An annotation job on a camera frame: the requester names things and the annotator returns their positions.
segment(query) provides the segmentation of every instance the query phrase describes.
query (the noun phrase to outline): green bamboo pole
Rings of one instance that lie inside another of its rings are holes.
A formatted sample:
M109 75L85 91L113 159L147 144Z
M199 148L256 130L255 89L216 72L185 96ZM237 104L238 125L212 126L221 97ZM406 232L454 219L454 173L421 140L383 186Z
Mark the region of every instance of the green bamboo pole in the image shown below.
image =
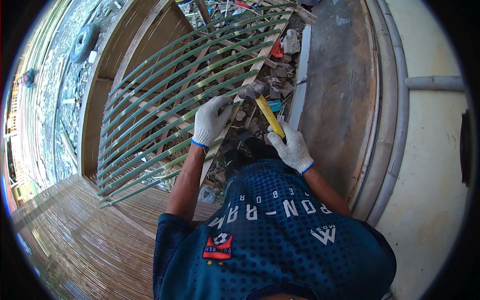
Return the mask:
M191 140L192 138L189 138L173 147L171 147L170 149L167 149L165 150L164 152L160 153L159 155L155 156L153 159L150 159L149 161L147 161L146 163L140 165L139 167L131 170L130 172L122 175L120 178L116 179L114 182L112 182L111 184L109 185L106 185L103 189L101 189L100 191L97 192L97 195L100 196L101 194L103 194L105 191L108 191L108 190L112 190L113 188L115 188L116 186L130 180L131 178L131 173L134 173L134 174L137 174L138 172L137 171L143 171L149 167L151 167L153 164L155 164L156 162L166 158L167 156L179 151L180 149L182 148L185 148L186 146L190 145L191 143Z
M208 160L214 158L214 156L215 156L215 155L211 154L211 155L205 157L205 161L208 161ZM118 202L121 202L121 201L123 201L123 200L125 200L125 199L128 199L128 198L132 197L133 195L136 195L136 194L138 194L138 193L140 193L140 192L142 192L142 191L145 191L145 190L147 190L147 189L149 189L149 188L151 188L151 187L153 187L153 186L156 186L157 184L159 184L159 183L161 183L161 182L164 182L164 181L166 181L166 180L168 180L168 179L170 179L170 178L173 178L173 177L175 177L175 176L178 176L178 175L180 174L180 172L181 172L181 169L180 169L180 170L177 170L177 171L175 171L175 172L173 172L173 173L171 173L171 174L169 174L169 175L166 175L166 176L164 176L164 177L162 177L162 178L160 178L160 179L158 179L158 180L156 180L156 181L154 181L154 182L152 182L152 183L150 183L150 184L148 184L148 185L145 185L144 187L142 187L142 188L140 188L140 189L138 189L138 190L136 190L136 191L134 191L134 192L131 192L130 194L128 194L128 195L126 195L126 196L123 196L123 197L121 197L121 198L119 198L119 199L117 199L117 200L115 200L115 201L112 201L112 202L110 202L110 203L107 203L107 204L105 204L105 205L102 205L100 208L105 208L105 207L108 207L108 206L112 206L112 205L114 205L114 204L116 204L116 203L118 203Z
M240 86L234 90L231 90L230 92L226 93L225 96L233 96L235 95L240 89L246 87L247 85L243 85L243 86ZM240 105L240 102L236 102L234 103L234 107ZM133 160L129 161L127 164L125 164L124 166L120 167L119 170L117 171L123 171L125 170L126 168L128 168L129 166L131 166L133 163L137 162L138 160L142 159L143 157L145 157L147 154L149 153L152 153L153 151L155 151L156 149L158 149L160 146L170 142L171 140L181 136L182 134L188 132L190 129L194 128L194 125L195 123L189 125L188 127L180 130L180 131L177 131L176 133L174 134L171 134L169 135L167 138L161 140L160 142L156 143L155 145L153 145L152 147L150 147L148 150L146 151L143 151L141 154L137 155ZM151 135L149 136L147 139L145 139L144 141L146 141L145 143L149 143L150 141L154 140L156 137L158 137L160 134L155 134L155 135ZM115 159L115 161L113 161L111 164L109 164L103 171L101 171L98 175L97 175L97 181L101 181L102 180L102 176L105 175L108 171L110 171L114 166L116 166L118 163L120 163L123 159L125 159L126 157L128 157L129 155L133 154L135 152L135 148L131 148L129 149L127 152L125 152L124 154L122 154L120 157L118 157L117 159ZM98 184L97 186L100 187L101 185L103 185L104 182L101 182L100 184Z
M296 6L295 3L284 3L284 4L276 4L276 5L271 5L271 6L265 6L265 7L259 7L255 10L253 10L254 12L259 12L259 11L264 11L264 10L269 10L269 9L272 9L272 8L277 8L277 7L287 7L287 6ZM205 26L202 26L200 27L199 29L196 29L190 33L187 33L186 35L182 36L182 37L179 37L178 39L174 40L173 42L171 42L170 44L166 45L165 47L163 47L161 50L159 50L157 53L155 53L154 55L152 55L150 58L148 58L147 60L145 60L143 63L141 63L138 67L135 68L135 70L133 70L130 74L128 74L117 86L115 86L111 91L110 93L108 94L108 96L111 96L113 93L115 93L120 87L122 84L124 84L125 82L127 82L127 80L129 80L135 73L137 73L144 65L148 64L149 62L151 62L152 60L154 60L157 56L159 56L160 54L162 54L164 51L170 49L172 46L176 45L177 43L185 40L186 38L188 37L191 37L199 32L201 32L202 30L205 30L207 28L210 28L214 25L217 25L221 22L225 22L225 21L229 21L231 19L234 19L234 18L238 18L238 17L242 17L246 14L249 14L250 12L247 11L247 12L242 12L242 13L239 13L239 14L236 14L234 16L230 16L230 17L227 17L227 18L223 18L223 19L220 19L220 20L217 20L215 22L211 22L209 24L206 24ZM138 78L141 78L143 77L145 74L149 73L151 71L151 69L148 69L146 71L144 71L142 74L140 74L140 76Z
M104 127L102 129L102 132L100 134L101 137L103 137L105 134L108 133L108 131L113 127L115 126L115 124L117 123L117 121L122 117L122 116L125 116L130 110L132 110L133 108L135 108L139 103L141 103L144 99L146 99L149 95L151 95L154 91L156 91L157 89L161 88L162 86L168 84L171 80L177 78L180 74L190 70L191 68L193 68L195 65L198 65L204 61L207 61L209 60L210 58L216 56L216 55L220 55L220 54L223 54L225 52L228 52L230 51L231 49L234 49L235 47L237 46L241 46L241 45L244 45L248 42L251 42L251 41L254 41L258 38L262 38L264 36L269 36L269 35L272 35L272 34L275 34L275 33L278 33L280 32L280 30L272 30L272 31L269 31L269 32L265 32L265 33L262 33L260 35L256 35L256 36L252 36L252 37L249 37L245 40L242 40L240 42L237 42L237 43L234 43L230 46L227 46L227 47L223 47L215 52L212 52L208 55L206 55L205 57L199 59L199 60L196 60L194 62L192 62L191 64L189 64L188 66L185 66L183 67L182 69L176 71L175 73L173 73L172 75L170 75L169 77L165 78L164 80L162 80L161 82L159 82L158 84L156 84L154 87L152 87L151 89L149 89L146 93L144 93L142 96L140 96L135 102L131 103L127 108L125 108L121 113L119 113L114 120L112 120L108 126ZM262 43L260 45L257 45L255 46L254 48L255 49L260 49L260 48L264 48L264 47L267 47L269 46L268 43ZM242 55L239 55L239 53L235 54L235 55L232 55L232 56L229 56L229 57L232 57L230 59L227 59L225 62L227 61L230 61L230 60L234 60L238 57L240 57ZM157 95L154 99L155 101L152 99L149 101L149 103L155 103L156 101L160 100L161 98L163 98L165 95L167 95L168 93L176 90L178 87L182 86L184 82L188 82L192 79L195 79L197 78L198 76L216 68L216 67L219 67L221 66L223 63L220 63L220 62L217 62L217 64L215 64L214 66L208 66L206 68L203 68L201 71L198 71L196 72L195 74L192 74L191 76L188 76L187 78L183 79L181 82L182 83L176 83L174 84L173 86L167 88L165 91L161 92L159 95ZM128 99L130 99L131 96L133 96L135 93L135 90L130 92L129 94L127 94L127 96L125 96L118 104L117 106L115 107L120 107L123 103L127 102ZM105 119L110 119L112 114L114 113L114 110L112 110L110 113L108 113L107 116L105 116Z
M179 106L177 106L177 107L174 108L173 110L169 111L169 112L166 113L165 115L167 115L167 114L172 115L172 114L174 114L174 113L177 111L177 108L179 108L179 107L180 107L180 109L183 109L183 108L187 107L188 105L190 105L190 104L192 104L192 103L194 103L194 102L196 102L196 101L204 98L205 96L210 95L211 93L213 93L213 92L215 92L215 91L218 91L218 90L222 89L223 87L225 87L225 86L227 86L227 85L229 85L229 84L232 84L232 83L238 82L238 81L240 81L240 80L243 80L243 79L245 79L245 78L248 78L248 77L250 77L250 76L256 75L257 73L258 73L257 70L252 70L252 71L249 71L249 72L247 72L247 73L245 73L245 74L242 74L242 75L240 75L240 76L234 77L234 78L232 78L232 79L230 79L230 80L227 80L227 81L225 81L225 82L223 82L223 83L221 83L221 84L218 84L218 85L216 85L216 86L208 89L207 91L204 91L203 93L198 94L197 96L191 98L190 100L188 100L188 101L180 104ZM162 129L160 129L160 130L157 131L156 133L160 132L160 131L163 130L164 128L167 128L168 126L171 126L171 127L173 128L173 126L176 126L177 124L180 124L181 122L183 122L183 121L186 120L186 119L185 119L185 116L186 116L186 115L188 115L188 113L185 114L184 116L182 116L181 118L179 118L178 120L170 123L169 125L166 125L165 127L163 127ZM113 151L112 154L111 154L107 159L105 159L104 162L102 162L101 166L103 167L103 166L104 166L107 162L109 162L115 155L119 154L119 152L120 152L122 149L124 149L127 145L129 145L130 143L132 143L133 141L135 141L137 138L139 138L140 136L142 136L142 134L146 133L148 130L150 130L150 129L153 128L156 124L158 124L159 122L157 122L157 121L158 121L158 120L155 120L154 122L152 122L151 124L149 124L148 126L146 126L144 129L142 129L142 130L139 131L136 135L134 135L131 139L129 139L127 143L124 143L121 147L119 147L118 149L116 149L115 151Z
M99 181L99 183L97 184L97 187L101 187L104 183L106 183L107 181L109 181L110 179L112 179L113 177L117 176L118 174L120 174L120 172L122 172L123 170L129 168L131 165L133 165L134 163L136 163L137 161L141 160L142 158L144 158L147 154L149 153L152 153L153 151L155 151L156 149L158 149L160 146L162 145L165 145L166 143L170 142L171 140L181 136L182 134L188 132L188 130L190 129L193 129L195 126L195 124L190 124L189 126L187 126L186 128L180 130L180 131L177 131L176 133L174 134L171 134L169 135L168 137L166 137L165 139L161 140L160 142L156 143L155 145L153 145L152 147L148 148L148 150L145 150L142 152L142 154L140 155L137 155L135 158L133 158L132 160L130 160L128 163L126 163L125 165L121 166L119 169L115 170L112 174L108 175L107 177L105 177L105 179L102 180L102 176L105 175L105 173L107 173L108 171L110 171L113 166L115 166L115 162L113 162L112 164L110 164L108 166L108 168L106 168L105 170L103 170L101 173L99 173L97 175L97 180Z
M157 66L161 65L162 63L166 62L167 60L169 60L170 58L174 57L175 55L177 55L178 53L184 51L185 49L191 47L191 46L194 46L195 44L197 44L198 42L202 41L202 40L205 40L215 34L217 34L218 32L223 32L225 30L229 30L229 29L233 29L235 27L238 27L240 25L243 25L243 24L247 24L251 21L255 21L255 20L258 20L258 19L261 19L261 17L266 17L266 16L273 16L273 15L279 15L279 14L285 14L285 13L291 13L291 11L285 11L285 12L275 12L275 13L271 13L271 14L268 14L268 15L265 15L265 16L258 16L258 17L254 17L254 18L251 18L249 20L244 20L244 21L241 21L241 22L237 22L235 24L232 24L230 26L227 26L227 27L224 27L218 31L214 31L208 35L205 35L201 38L198 38L190 43L188 43L187 45L181 47L181 48L178 48L177 50L175 50L174 52L168 54L167 56L165 56L164 58L162 58L161 60L159 60L157 63L155 63L153 66L151 66L151 70L153 70L154 68L156 68ZM261 24L258 24L256 26L252 26L252 27L249 27L249 28L245 28L245 29L242 29L242 30L239 30L239 31L234 31L232 33L229 33L229 34L226 34L224 36L221 36L213 41L210 41L208 43L205 43L203 45L201 45L200 47L196 47L194 48L193 50L183 54L182 56L180 56L179 58L171 61L170 63L168 63L165 67L161 68L160 70L158 70L157 72L155 72L154 74L152 74L150 77L148 77L145 81L143 81L141 84L138 85L138 87L136 87L133 91L131 91L127 97L131 97L133 94L135 94L136 92L138 92L140 89L142 89L145 85L147 85L150 81L152 81L154 78L156 78L157 76L159 76L160 74L162 74L163 72L165 72L166 70L168 70L169 68L171 68L172 66L174 66L176 63L180 62L180 61L183 61L184 59L188 58L189 56L197 53L197 52L200 52L202 49L204 49L205 47L209 47L211 45L214 45L220 41L223 41L225 39L228 39L228 38L231 38L231 37L234 37L234 36L239 36L239 35L242 35L244 33L247 33L247 32L250 32L250 31L254 31L256 29L260 29L260 28L263 28L263 27L266 27L266 26L270 26L270 25L275 25L275 24L278 24L278 23L284 23L286 22L287 20L286 19L279 19L279 20L274 20L274 21L270 21L270 22L266 22L266 23L261 23ZM134 79L128 86L126 86L118 95L115 96L115 98L110 101L106 106L105 106L105 110L109 109L111 104L113 104L114 102L116 102L124 93L126 93L126 91L134 84L134 83L137 83L138 80L137 78ZM111 115L117 111L117 109L120 107L120 105L116 105L112 111L110 113L108 113L102 120L103 123L106 123L109 118L111 117Z
M239 64L236 64L230 68L227 68L225 70L222 70L220 72L218 72L217 74L213 75L213 76L210 76L210 77L207 77L205 78L204 80L192 85L191 87L185 89L183 92L181 93L178 93L177 95L173 96L172 98L168 99L167 101L165 101L164 103L160 104L159 106L157 106L154 110L152 110L151 112L149 112L148 114L146 114L144 117L142 117L139 121L137 121L135 124L133 124L130 128L128 128L127 130L125 130L124 132L122 132L122 134L117 138L115 139L115 141L113 141L111 143L111 145L105 149L101 154L98 155L98 159L102 159L105 154L110 151L114 146L116 146L119 141L121 141L124 137L126 137L131 131L133 131L135 128L137 128L140 124L144 123L145 121L147 121L148 119L150 119L151 117L155 116L158 112L162 111L164 108L166 108L167 106L169 106L170 104L174 103L177 99L181 99L183 96L191 93L192 91L200 88L200 87L203 87L205 85L207 85L208 83L212 82L213 80L216 80L218 77L220 76L223 76L223 75L226 75L228 73L230 73L231 71L234 71L234 70L237 70L237 69L240 69L240 68L243 68L243 67L246 67L250 64L253 64L257 61L260 61L260 60L264 60L266 56L261 56L261 57L256 57L254 59L251 59L251 60L247 60L247 61L244 61L242 63L239 63ZM187 102L183 102L182 104L172 108L170 111L168 111L166 114L164 114L162 117L156 119L154 122L152 122L151 124L159 124L161 121L165 120L167 117L173 115L175 112L187 107L189 104L187 104ZM134 118L137 116L138 114L133 113L131 114L122 124L118 125L115 130L112 132L112 134L110 135L110 138L107 138L105 139L101 144L100 144L100 147L99 148L103 148L106 146L107 142L115 135L117 134L118 132L120 132L129 122L131 122L132 120L134 120Z
M178 145L176 145L176 146L174 146L174 147L171 147L170 149L162 152L161 154L157 155L155 158L151 159L150 161L159 162L160 160L164 159L165 157L169 156L170 154L175 153L175 152L179 151L180 149L185 148L186 146L190 145L191 140L192 140L192 138L190 138L190 139L188 139L188 140L185 140L185 141L181 142L180 144L178 144ZM218 145L218 144L222 143L222 141L223 141L223 139L217 139L217 140L215 140L215 141L212 143L212 146ZM152 176L154 176L154 175L156 175L156 174L158 174L158 173L160 173L160 172L162 172L162 171L167 170L168 168L172 167L173 165L175 165L175 164L177 164L177 163L179 163L179 162L181 162L181 161L184 161L186 158L187 158L187 154L185 154L185 155L183 155L183 156L180 156L180 157L172 160L172 161L169 162L168 164L166 164L166 165L164 165L164 166L162 166L162 167L154 170L153 172L150 172L150 173L148 173L148 174L145 174L145 175L139 177L138 179L135 179L134 181L132 181L132 182L130 182L129 184L121 187L120 189L112 192L109 196L107 196L107 197L105 197L104 199L100 200L100 203L102 203L102 202L110 199L111 197L115 196L115 195L118 194L118 193L121 193L122 191L128 189L129 187L132 187L132 186L134 186L135 184L137 184L137 183L139 183L139 182L142 182L143 180L145 180L145 179L147 179L147 178L150 178L150 177L152 177ZM125 174L125 175L124 175L123 177L121 177L119 180L117 180L117 181L111 183L110 185L106 186L104 189L102 189L101 191L99 191L99 192L97 193L97 195L100 196L104 191L115 188L115 187L119 184L119 181L129 180L130 178L128 178L127 175L128 175L128 174Z

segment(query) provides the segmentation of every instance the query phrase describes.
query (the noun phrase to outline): football logo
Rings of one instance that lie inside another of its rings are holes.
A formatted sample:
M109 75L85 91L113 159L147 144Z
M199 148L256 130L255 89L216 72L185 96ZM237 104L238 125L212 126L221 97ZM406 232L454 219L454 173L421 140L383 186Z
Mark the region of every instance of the football logo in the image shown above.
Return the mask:
M230 235L228 233L220 233L216 238L213 239L213 244L221 245L228 240Z
M207 240L207 245L204 248L203 258L215 258L215 259L229 259L232 257L232 244L233 237L228 233L220 233L218 236L211 237Z

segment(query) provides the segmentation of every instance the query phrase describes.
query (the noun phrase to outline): white wall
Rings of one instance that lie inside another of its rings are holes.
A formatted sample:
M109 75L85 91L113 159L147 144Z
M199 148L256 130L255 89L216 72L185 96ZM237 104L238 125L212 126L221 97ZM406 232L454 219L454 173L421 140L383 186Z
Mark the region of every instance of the white wall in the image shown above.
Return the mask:
M449 43L419 0L387 0L401 34L409 77L460 75ZM461 183L460 126L465 94L410 91L405 154L398 181L377 225L392 246L397 299L418 299L452 249L467 189Z

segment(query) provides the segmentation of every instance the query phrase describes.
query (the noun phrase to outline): hammer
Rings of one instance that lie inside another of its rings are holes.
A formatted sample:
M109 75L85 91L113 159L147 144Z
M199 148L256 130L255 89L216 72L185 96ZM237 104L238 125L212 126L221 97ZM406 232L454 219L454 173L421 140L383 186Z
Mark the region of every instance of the hammer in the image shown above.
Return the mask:
M257 102L258 107L264 113L268 123L272 126L273 132L278 134L285 143L285 134L283 133L280 124L273 115L272 109L265 100L265 95L270 92L270 86L264 83L253 83L238 91L238 96L242 99L251 98Z

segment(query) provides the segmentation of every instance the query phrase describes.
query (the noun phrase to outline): tire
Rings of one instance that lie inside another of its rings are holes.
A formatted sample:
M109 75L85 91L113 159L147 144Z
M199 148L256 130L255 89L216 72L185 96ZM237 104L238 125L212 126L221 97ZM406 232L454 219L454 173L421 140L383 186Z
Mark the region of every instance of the tire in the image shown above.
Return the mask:
M98 26L90 23L80 30L70 50L70 60L73 63L82 63L90 55L98 38Z

